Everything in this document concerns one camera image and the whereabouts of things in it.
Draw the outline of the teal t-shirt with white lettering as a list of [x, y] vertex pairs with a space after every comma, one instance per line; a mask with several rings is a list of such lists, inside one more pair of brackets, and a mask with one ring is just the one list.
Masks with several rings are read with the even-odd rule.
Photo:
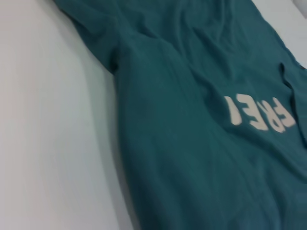
[[115, 77], [141, 230], [307, 230], [307, 69], [252, 0], [54, 0]]

